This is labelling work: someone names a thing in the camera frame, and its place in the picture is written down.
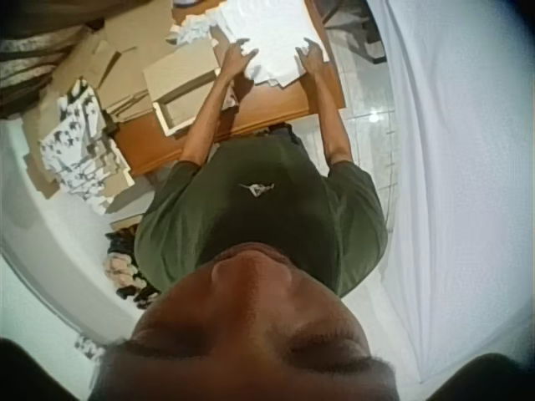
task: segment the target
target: flattened cardboard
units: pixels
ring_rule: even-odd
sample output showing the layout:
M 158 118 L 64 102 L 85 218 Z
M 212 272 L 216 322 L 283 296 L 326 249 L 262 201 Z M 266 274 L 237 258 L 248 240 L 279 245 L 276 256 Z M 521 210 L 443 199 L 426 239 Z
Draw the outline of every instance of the flattened cardboard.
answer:
M 84 72 L 84 78 L 89 85 L 97 89 L 118 57 L 117 50 L 105 40 L 101 40 L 91 56 L 88 68 Z
M 160 102 L 194 79 L 219 69 L 210 39 L 197 40 L 147 67 L 147 88 L 153 102 Z
M 171 0 L 151 0 L 106 19 L 104 30 L 108 42 L 124 53 L 141 43 L 164 39 L 172 24 Z
M 87 33 L 85 39 L 74 48 L 71 54 L 54 70 L 50 88 L 63 96 L 73 87 L 77 79 L 82 77 L 87 69 L 88 60 L 104 38 L 102 30 Z
M 125 121 L 128 121 L 129 119 L 140 117 L 141 115 L 147 114 L 151 111 L 152 111 L 152 102 L 150 101 L 149 95 L 146 94 L 142 99 L 137 101 L 131 107 L 120 112 L 117 115 L 117 117 L 119 117 L 119 120 L 121 123 L 124 123 Z
M 119 57 L 100 88 L 97 89 L 97 93 L 100 106 L 108 109 L 122 99 L 146 89 L 137 49 L 134 48 Z
M 143 42 L 137 46 L 140 65 L 146 69 L 158 60 L 176 51 L 176 45 L 169 44 L 163 38 L 155 38 L 150 42 Z
M 109 108 L 108 113 L 111 114 L 121 114 L 126 110 L 130 109 L 132 106 L 140 102 L 143 98 L 148 97 L 147 92 L 141 92 L 140 94 L 135 94 L 134 96 L 129 96 L 127 102 L 120 102 L 118 106 Z
M 172 101 L 160 104 L 161 111 L 170 127 L 185 121 L 195 119 L 206 97 L 210 93 L 213 82 L 208 82 L 193 90 L 174 98 Z

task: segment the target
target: tiled floor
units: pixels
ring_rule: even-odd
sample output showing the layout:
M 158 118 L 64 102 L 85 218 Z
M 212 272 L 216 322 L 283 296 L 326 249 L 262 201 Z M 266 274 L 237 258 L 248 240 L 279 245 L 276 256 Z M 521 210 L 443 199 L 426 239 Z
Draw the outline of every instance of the tiled floor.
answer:
M 333 25 L 334 21 L 337 25 L 355 19 L 350 13 L 340 12 L 330 23 Z M 371 174 L 388 229 L 392 231 L 397 201 L 398 137 L 388 64 L 373 65 L 353 52 L 350 45 L 353 34 L 331 28 L 328 36 L 344 90 L 347 107 L 340 114 L 349 134 L 354 161 Z M 380 43 L 370 48 L 370 53 L 381 51 Z M 320 173 L 327 175 L 329 168 L 323 154 L 318 116 L 296 119 L 290 124 Z

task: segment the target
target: white curtain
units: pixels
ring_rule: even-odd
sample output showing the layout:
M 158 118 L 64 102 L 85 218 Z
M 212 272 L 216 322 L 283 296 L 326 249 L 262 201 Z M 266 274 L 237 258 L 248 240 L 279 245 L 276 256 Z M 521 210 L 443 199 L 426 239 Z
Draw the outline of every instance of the white curtain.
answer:
M 425 380 L 532 319 L 535 53 L 504 1 L 369 5 L 400 137 L 383 284 Z

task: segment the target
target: hand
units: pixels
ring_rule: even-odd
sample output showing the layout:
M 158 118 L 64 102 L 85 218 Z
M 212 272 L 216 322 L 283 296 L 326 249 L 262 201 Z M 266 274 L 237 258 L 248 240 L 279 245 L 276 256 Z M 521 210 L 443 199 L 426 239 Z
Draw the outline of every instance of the hand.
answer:
M 324 65 L 324 52 L 317 43 L 307 38 L 304 40 L 308 43 L 308 53 L 305 54 L 301 48 L 295 48 L 295 50 L 298 52 L 299 59 L 301 60 L 304 69 L 306 69 L 310 75 L 317 77 Z
M 241 46 L 249 39 L 238 39 L 235 43 L 227 49 L 221 72 L 229 79 L 233 79 L 236 75 L 241 73 L 249 64 L 254 56 L 258 54 L 258 49 L 255 48 L 249 54 L 242 55 Z

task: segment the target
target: wooden desk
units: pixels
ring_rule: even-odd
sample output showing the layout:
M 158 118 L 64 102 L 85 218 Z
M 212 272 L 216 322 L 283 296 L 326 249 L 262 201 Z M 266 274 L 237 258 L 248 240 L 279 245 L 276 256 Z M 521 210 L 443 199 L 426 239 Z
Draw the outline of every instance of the wooden desk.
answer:
M 173 10 L 173 17 L 177 23 L 181 23 L 188 13 L 202 14 L 220 2 L 221 0 L 206 0 L 191 8 L 176 8 Z M 324 42 L 331 60 L 325 64 L 322 75 L 331 89 L 337 107 L 342 109 L 345 107 L 344 94 L 327 33 L 313 0 L 305 2 L 314 27 Z M 221 59 L 227 49 L 228 41 L 225 38 L 218 39 L 220 46 L 216 48 L 216 55 Z M 233 108 L 222 112 L 216 142 L 318 112 L 313 82 L 308 75 L 285 89 L 271 87 L 268 84 L 253 85 L 252 81 L 240 76 L 235 79 L 234 90 L 240 103 L 239 109 Z M 121 125 L 120 131 L 115 136 L 115 141 L 129 163 L 133 176 L 143 175 L 160 168 L 168 161 L 177 160 L 182 152 L 184 139 L 183 134 L 164 136 L 154 113 Z

